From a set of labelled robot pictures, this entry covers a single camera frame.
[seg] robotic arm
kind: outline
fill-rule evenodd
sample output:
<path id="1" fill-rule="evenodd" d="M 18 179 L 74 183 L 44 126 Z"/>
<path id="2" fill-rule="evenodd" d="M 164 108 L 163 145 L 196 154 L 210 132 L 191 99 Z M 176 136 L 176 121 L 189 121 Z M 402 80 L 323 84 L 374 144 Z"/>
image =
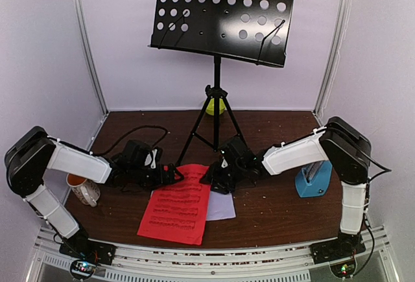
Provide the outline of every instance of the robotic arm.
<path id="1" fill-rule="evenodd" d="M 129 141 L 122 153 L 107 160 L 54 139 L 36 126 L 6 153 L 6 178 L 9 188 L 60 236 L 61 253 L 90 263 L 111 264 L 115 246 L 88 240 L 85 229 L 45 186 L 43 175 L 47 169 L 54 169 L 113 185 L 117 175 L 126 174 L 147 189 L 182 180 L 184 177 L 173 165 L 165 170 L 158 163 L 160 155 L 160 148 L 151 149 L 142 142 Z"/>
<path id="2" fill-rule="evenodd" d="M 331 118 L 327 125 L 291 143 L 274 145 L 257 156 L 234 137 L 221 147 L 222 161 L 210 166 L 202 182 L 212 190 L 229 193 L 250 173 L 278 175 L 285 170 L 310 163 L 330 161 L 343 188 L 342 220 L 338 238 L 313 244 L 314 262 L 323 263 L 364 251 L 361 225 L 368 199 L 368 169 L 371 144 L 367 138 L 341 118 Z"/>

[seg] tripod leg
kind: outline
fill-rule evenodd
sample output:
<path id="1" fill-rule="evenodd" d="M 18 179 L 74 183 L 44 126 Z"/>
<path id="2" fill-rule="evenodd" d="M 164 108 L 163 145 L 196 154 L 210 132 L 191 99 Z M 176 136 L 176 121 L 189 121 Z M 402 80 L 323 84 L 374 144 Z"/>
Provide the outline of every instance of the tripod leg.
<path id="1" fill-rule="evenodd" d="M 245 138 L 244 138 L 244 136 L 242 135 L 242 131 L 241 131 L 241 129 L 239 128 L 238 122 L 236 121 L 236 118 L 235 118 L 235 116 L 233 115 L 233 112 L 232 112 L 231 106 L 229 105 L 229 102 L 228 102 L 228 100 L 226 99 L 226 97 L 224 97 L 224 98 L 223 98 L 223 102 L 225 103 L 226 109 L 228 110 L 229 116 L 231 117 L 231 120 L 232 120 L 233 126 L 234 126 L 234 127 L 235 127 L 235 129 L 236 129 L 237 135 L 238 135 L 238 136 L 242 139 L 242 141 L 246 144 L 246 142 L 245 142 Z"/>
<path id="2" fill-rule="evenodd" d="M 200 124 L 200 122 L 201 122 L 201 120 L 202 120 L 202 118 L 203 118 L 203 116 L 205 114 L 205 111 L 206 111 L 206 109 L 209 106 L 210 100 L 211 100 L 211 97 L 208 96 L 207 99 L 206 99 L 206 101 L 205 101 L 205 103 L 204 103 L 204 105 L 203 105 L 202 110 L 200 111 L 200 114 L 199 114 L 199 116 L 198 116 L 198 118 L 196 120 L 195 125 L 193 126 L 192 130 L 190 131 L 189 137 L 187 138 L 186 144 L 183 147 L 182 153 L 180 154 L 180 157 L 178 158 L 178 160 L 176 162 L 176 166 L 177 167 L 180 164 L 182 164 L 183 158 L 186 155 L 186 152 L 187 152 L 187 149 L 189 148 L 190 142 L 192 141 L 193 136 L 195 136 L 195 133 L 197 131 L 197 128 L 199 127 L 199 124 Z"/>
<path id="3" fill-rule="evenodd" d="M 213 108 L 213 151 L 218 151 L 219 147 L 219 115 L 220 99 L 215 97 Z"/>

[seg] yellow ball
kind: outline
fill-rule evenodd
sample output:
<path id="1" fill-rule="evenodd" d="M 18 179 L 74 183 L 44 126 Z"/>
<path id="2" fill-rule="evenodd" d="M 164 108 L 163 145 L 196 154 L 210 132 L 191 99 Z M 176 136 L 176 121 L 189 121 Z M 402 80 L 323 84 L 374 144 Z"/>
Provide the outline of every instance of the yellow ball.
<path id="1" fill-rule="evenodd" d="M 221 115 L 225 111 L 225 103 L 222 99 L 219 100 L 219 114 Z M 209 105 L 206 108 L 206 113 L 208 115 L 215 114 L 215 100 L 211 99 Z"/>

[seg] black music stand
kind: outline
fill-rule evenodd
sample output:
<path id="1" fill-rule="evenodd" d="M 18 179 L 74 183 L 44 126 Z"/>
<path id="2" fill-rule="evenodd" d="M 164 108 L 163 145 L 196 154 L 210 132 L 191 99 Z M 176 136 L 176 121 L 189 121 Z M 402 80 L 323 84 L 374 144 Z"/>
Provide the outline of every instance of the black music stand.
<path id="1" fill-rule="evenodd" d="M 215 84 L 206 87 L 206 102 L 177 164 L 181 164 L 193 136 L 213 148 L 219 147 L 220 99 L 244 141 L 227 93 L 220 87 L 221 58 L 256 65 L 283 67 L 294 0 L 157 0 L 151 47 L 214 56 Z M 214 99 L 213 143 L 196 131 Z"/>

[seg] white paper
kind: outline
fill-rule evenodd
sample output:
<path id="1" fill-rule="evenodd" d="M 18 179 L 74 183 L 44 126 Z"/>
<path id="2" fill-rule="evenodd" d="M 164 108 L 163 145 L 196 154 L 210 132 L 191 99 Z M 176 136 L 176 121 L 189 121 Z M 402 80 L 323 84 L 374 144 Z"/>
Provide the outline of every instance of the white paper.
<path id="1" fill-rule="evenodd" d="M 231 219 L 236 217 L 232 194 L 210 192 L 206 221 Z"/>

